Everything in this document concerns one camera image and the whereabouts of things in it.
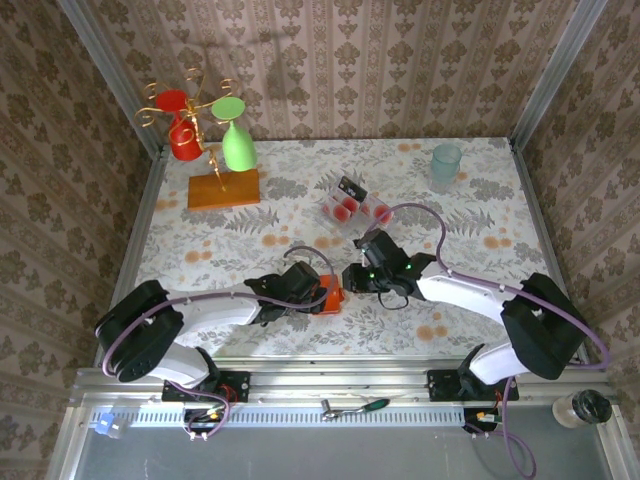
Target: small bottle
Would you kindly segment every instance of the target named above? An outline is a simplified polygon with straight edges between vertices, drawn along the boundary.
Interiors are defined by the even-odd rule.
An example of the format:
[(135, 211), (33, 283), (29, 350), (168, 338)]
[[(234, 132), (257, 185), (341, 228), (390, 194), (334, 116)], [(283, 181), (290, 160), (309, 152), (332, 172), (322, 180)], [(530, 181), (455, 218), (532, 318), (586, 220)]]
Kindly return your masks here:
[(553, 416), (566, 428), (604, 423), (611, 412), (611, 402), (595, 390), (580, 390), (553, 403)]

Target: orange block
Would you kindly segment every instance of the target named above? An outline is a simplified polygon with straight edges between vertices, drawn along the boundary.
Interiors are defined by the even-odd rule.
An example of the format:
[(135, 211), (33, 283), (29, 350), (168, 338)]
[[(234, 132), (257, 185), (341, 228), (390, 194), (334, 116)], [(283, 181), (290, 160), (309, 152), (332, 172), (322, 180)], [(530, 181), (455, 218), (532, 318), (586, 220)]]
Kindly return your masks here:
[(190, 177), (187, 208), (198, 211), (260, 203), (260, 180), (255, 168), (221, 173), (220, 177), (226, 191), (215, 174)]
[[(344, 300), (344, 292), (342, 291), (342, 288), (340, 288), (340, 280), (338, 279), (338, 276), (334, 275), (333, 278), (335, 279), (335, 284), (329, 292), (329, 298), (327, 298), (327, 301), (324, 304), (324, 310), (314, 315), (335, 315), (342, 311), (340, 304)], [(330, 279), (331, 275), (320, 276), (320, 285), (324, 288), (329, 288)]]

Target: black mounting bracket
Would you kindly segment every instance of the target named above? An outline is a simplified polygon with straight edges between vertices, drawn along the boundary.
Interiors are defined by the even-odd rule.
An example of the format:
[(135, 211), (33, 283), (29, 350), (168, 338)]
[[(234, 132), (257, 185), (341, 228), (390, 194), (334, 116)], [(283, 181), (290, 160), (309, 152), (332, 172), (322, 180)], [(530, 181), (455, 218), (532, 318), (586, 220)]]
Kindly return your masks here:
[[(247, 403), (249, 401), (249, 391), (251, 390), (251, 373), (222, 370), (217, 379), (205, 380), (198, 385), (198, 390), (206, 393), (215, 393), (228, 398), (229, 392), (225, 388), (229, 387), (236, 393), (237, 398), (231, 398), (231, 403)], [(202, 402), (211, 403), (212, 399), (200, 395), (191, 395), (178, 390), (169, 382), (164, 382), (162, 388), (163, 402)]]
[[(506, 383), (506, 380), (501, 380), (495, 385), (487, 385), (486, 388), (477, 390), (475, 395), (471, 395), (467, 390), (461, 388), (458, 370), (429, 370), (427, 372), (430, 402), (495, 402), (496, 390), (502, 394)], [(509, 390), (509, 401), (519, 398), (518, 385), (514, 380)]]

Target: gold metal hook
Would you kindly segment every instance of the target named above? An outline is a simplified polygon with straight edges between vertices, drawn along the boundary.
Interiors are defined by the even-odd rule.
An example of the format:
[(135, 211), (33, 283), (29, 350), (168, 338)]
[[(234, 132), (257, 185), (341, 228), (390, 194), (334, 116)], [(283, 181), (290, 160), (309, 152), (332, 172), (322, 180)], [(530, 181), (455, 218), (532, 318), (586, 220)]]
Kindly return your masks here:
[[(234, 78), (225, 78), (224, 80), (220, 81), (220, 88), (222, 89), (223, 92), (225, 90), (228, 90), (228, 92), (225, 93), (222, 97), (216, 98), (212, 102), (205, 103), (203, 105), (196, 105), (194, 108), (196, 110), (200, 110), (202, 108), (211, 108), (216, 102), (222, 100), (223, 98), (237, 96), (238, 90), (240, 89), (240, 83)], [(222, 125), (224, 123), (228, 123), (228, 121), (218, 122), (218, 125)]]
[(151, 112), (164, 113), (159, 108), (143, 107), (136, 112), (136, 114), (133, 116), (133, 119), (141, 127), (148, 127), (150, 125), (153, 125), (156, 121), (155, 117), (151, 115)]
[(192, 141), (193, 141), (193, 139), (194, 139), (194, 137), (195, 137), (195, 133), (193, 133), (193, 130), (191, 130), (189, 127), (184, 127), (184, 130), (182, 130), (182, 133), (184, 133), (184, 132), (189, 132), (189, 133), (191, 134), (191, 136), (189, 137), (189, 139), (188, 139), (188, 140), (185, 140), (185, 141), (183, 141), (183, 142), (176, 142), (175, 140), (173, 140), (173, 138), (171, 138), (171, 134), (172, 134), (173, 132), (175, 132), (175, 131), (178, 129), (178, 127), (180, 127), (180, 125), (182, 125), (182, 124), (185, 122), (186, 118), (187, 118), (187, 117), (182, 117), (182, 118), (180, 119), (180, 121), (179, 121), (178, 123), (176, 123), (176, 124), (175, 124), (175, 125), (174, 125), (170, 130), (169, 130), (169, 133), (168, 133), (168, 135), (169, 135), (169, 141), (170, 141), (171, 143), (173, 143), (174, 145), (176, 145), (177, 147), (182, 147), (183, 145), (186, 145), (187, 143), (192, 142)]
[(164, 87), (165, 90), (171, 90), (169, 85), (167, 85), (164, 82), (152, 82), (152, 83), (150, 83), (149, 85), (145, 86), (142, 89), (142, 93), (144, 95), (146, 95), (147, 100), (153, 100), (154, 98), (156, 98), (159, 95), (158, 90), (157, 90), (157, 88), (159, 86)]
[(185, 72), (184, 78), (188, 82), (195, 82), (196, 79), (198, 79), (198, 78), (201, 79), (200, 80), (200, 85), (198, 86), (198, 91), (196, 92), (195, 97), (193, 97), (193, 101), (194, 101), (194, 103), (196, 103), (197, 100), (200, 98), (200, 93), (202, 92), (202, 87), (204, 86), (204, 81), (206, 80), (207, 76), (199, 68), (190, 68), (189, 70), (187, 70)]

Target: bottle cap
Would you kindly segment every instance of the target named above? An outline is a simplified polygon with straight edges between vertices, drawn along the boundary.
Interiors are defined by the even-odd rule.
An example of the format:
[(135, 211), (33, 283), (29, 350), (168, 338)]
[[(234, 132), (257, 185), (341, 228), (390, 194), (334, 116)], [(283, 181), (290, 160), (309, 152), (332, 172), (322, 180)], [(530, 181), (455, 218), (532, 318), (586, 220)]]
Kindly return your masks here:
[(571, 405), (576, 415), (587, 423), (604, 423), (611, 418), (611, 402), (595, 390), (576, 393)]

